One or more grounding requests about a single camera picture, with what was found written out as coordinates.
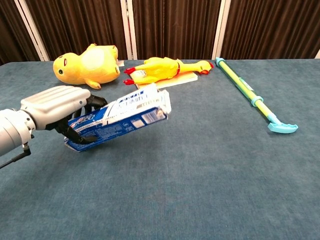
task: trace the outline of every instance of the robotic arm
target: robotic arm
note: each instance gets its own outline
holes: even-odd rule
[[[107,101],[89,90],[74,86],[56,86],[21,100],[21,108],[0,110],[0,156],[22,145],[23,153],[0,165],[0,169],[31,154],[28,142],[35,130],[53,130],[77,144],[96,140],[81,137],[68,125],[72,117],[81,116],[107,105]]]

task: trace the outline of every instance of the red feet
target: red feet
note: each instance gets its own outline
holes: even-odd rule
[[[135,67],[127,68],[126,70],[124,70],[124,73],[125,74],[132,74],[135,70],[136,70]]]
[[[132,85],[132,84],[135,84],[135,81],[133,81],[132,79],[127,79],[127,80],[124,80],[123,83],[125,85]]]

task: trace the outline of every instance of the yellow rubber duck toy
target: yellow rubber duck toy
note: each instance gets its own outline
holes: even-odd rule
[[[183,63],[181,60],[173,60],[169,57],[151,57],[144,61],[144,64],[127,68],[124,73],[132,74],[134,71],[140,71],[139,76],[134,80],[127,79],[123,81],[126,85],[131,84],[151,84],[160,80],[172,79],[178,74],[185,72],[199,72],[200,74],[209,74],[214,68],[211,62],[201,60],[196,63]]]
[[[90,44],[81,54],[68,52],[53,62],[53,72],[63,83],[87,84],[100,90],[101,84],[109,83],[120,75],[117,65],[118,49],[115,45]]]

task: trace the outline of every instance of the table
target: table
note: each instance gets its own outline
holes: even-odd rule
[[[185,60],[193,63],[196,60]],[[121,75],[111,102],[136,89]],[[320,60],[227,60],[293,134],[268,121],[215,66],[168,87],[169,119],[77,153],[53,131],[0,171],[0,239],[319,239]],[[0,67],[0,109],[62,85],[52,62]],[[0,164],[21,148],[0,157]]]

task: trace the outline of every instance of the yellow rubber chicken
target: yellow rubber chicken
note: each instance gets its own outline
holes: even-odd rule
[[[97,46],[93,43],[81,55],[68,52],[59,56],[53,62],[53,72],[63,83],[87,84],[99,90],[100,84],[109,83],[120,75],[117,59],[115,45]]]
[[[173,60],[168,57],[151,57],[144,61],[144,64],[127,68],[124,73],[132,74],[134,71],[141,71],[140,76],[134,80],[123,81],[126,85],[131,84],[151,84],[160,80],[172,79],[178,74],[185,72],[199,72],[208,74],[214,65],[211,62],[201,60],[196,63],[183,63],[181,60]]]

